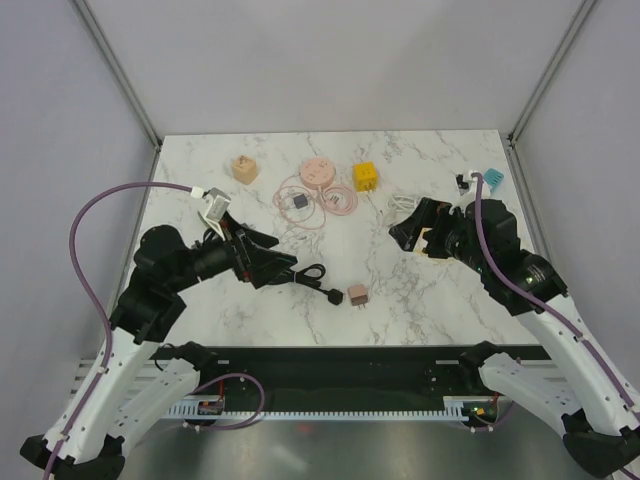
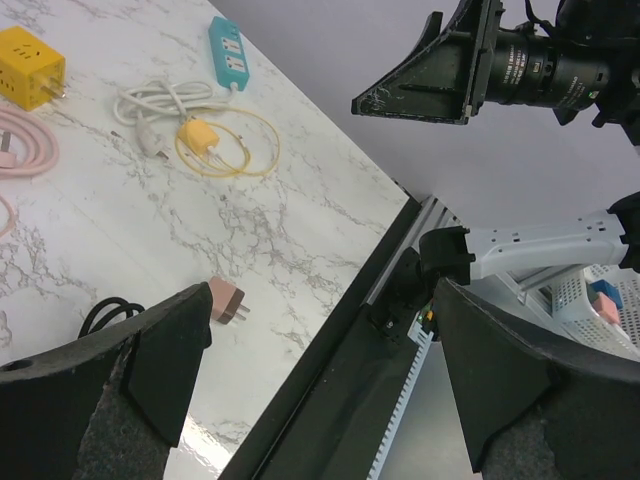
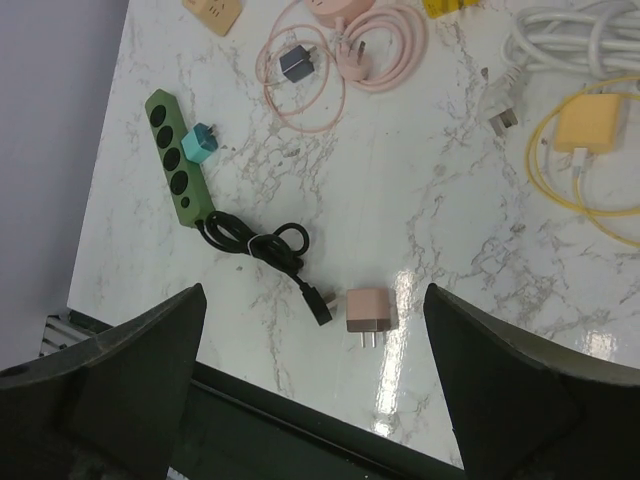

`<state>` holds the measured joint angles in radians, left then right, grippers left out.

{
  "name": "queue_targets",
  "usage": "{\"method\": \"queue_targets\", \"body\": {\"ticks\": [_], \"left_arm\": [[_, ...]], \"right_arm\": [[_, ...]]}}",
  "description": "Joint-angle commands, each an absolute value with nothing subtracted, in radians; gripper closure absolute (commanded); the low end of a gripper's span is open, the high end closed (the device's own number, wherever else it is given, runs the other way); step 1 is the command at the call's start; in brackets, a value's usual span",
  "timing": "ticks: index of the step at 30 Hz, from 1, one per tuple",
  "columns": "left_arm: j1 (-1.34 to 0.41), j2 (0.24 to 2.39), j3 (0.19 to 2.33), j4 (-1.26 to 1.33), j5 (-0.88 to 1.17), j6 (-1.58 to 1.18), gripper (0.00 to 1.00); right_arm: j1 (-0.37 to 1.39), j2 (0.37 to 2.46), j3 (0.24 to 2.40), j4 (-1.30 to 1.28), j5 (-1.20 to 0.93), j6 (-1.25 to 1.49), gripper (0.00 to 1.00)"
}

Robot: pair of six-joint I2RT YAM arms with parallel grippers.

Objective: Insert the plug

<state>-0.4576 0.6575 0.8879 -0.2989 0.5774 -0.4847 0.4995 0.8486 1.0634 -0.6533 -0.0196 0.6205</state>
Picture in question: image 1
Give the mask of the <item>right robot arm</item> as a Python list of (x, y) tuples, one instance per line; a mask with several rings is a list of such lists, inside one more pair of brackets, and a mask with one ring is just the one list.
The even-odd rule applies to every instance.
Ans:
[(460, 386), (506, 395), (554, 430), (590, 475), (627, 474), (639, 457), (639, 393), (591, 336), (553, 266), (522, 248), (506, 206), (484, 199), (460, 208), (423, 198), (389, 234), (404, 251), (424, 239), (428, 257), (456, 259), (477, 273), (489, 296), (537, 339), (566, 380), (555, 385), (484, 341), (464, 353)]

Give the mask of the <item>yellow cube plug adapter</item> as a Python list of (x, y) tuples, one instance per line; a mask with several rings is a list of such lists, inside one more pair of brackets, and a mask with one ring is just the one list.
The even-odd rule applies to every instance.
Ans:
[(357, 192), (371, 192), (378, 186), (378, 173), (372, 162), (361, 162), (353, 166), (352, 178)]

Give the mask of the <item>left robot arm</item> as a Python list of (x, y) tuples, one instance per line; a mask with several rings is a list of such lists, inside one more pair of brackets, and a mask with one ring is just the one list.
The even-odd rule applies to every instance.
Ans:
[(45, 478), (117, 478), (135, 445), (174, 404), (218, 385), (220, 371), (212, 353), (189, 342), (134, 398), (126, 397), (184, 312), (181, 292), (226, 271), (256, 289), (271, 283), (297, 262), (276, 251), (278, 242), (229, 214), (223, 215), (214, 239), (193, 246), (170, 225), (148, 230), (88, 376), (56, 424), (25, 440), (21, 456), (42, 468)]

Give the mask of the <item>pink small plug adapter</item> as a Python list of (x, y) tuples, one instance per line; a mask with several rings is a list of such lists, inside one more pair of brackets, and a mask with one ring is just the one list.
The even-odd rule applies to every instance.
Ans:
[(350, 286), (347, 293), (350, 303), (354, 307), (364, 307), (369, 302), (369, 291), (363, 284)]

